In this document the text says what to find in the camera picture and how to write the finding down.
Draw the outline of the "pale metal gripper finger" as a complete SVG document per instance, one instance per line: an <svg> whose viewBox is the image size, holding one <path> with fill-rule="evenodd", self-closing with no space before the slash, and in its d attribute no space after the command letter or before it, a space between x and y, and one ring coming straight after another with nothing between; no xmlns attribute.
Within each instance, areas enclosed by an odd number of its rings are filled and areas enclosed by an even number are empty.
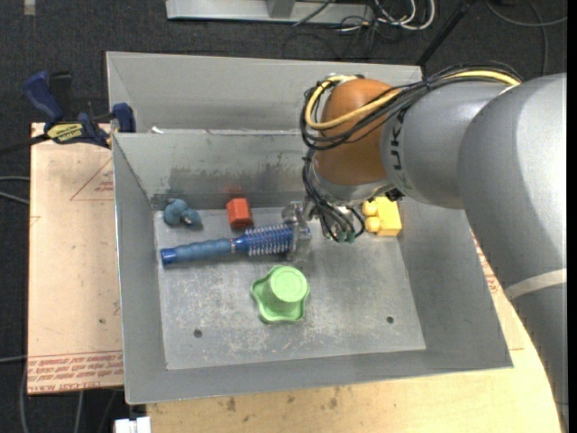
<svg viewBox="0 0 577 433"><path fill-rule="evenodd" d="M307 200L291 201L281 210L281 217L285 223L304 225L311 219L311 207Z"/></svg>
<svg viewBox="0 0 577 433"><path fill-rule="evenodd" d="M308 255L312 234L308 226L293 226L292 244L288 251L290 261L300 261Z"/></svg>

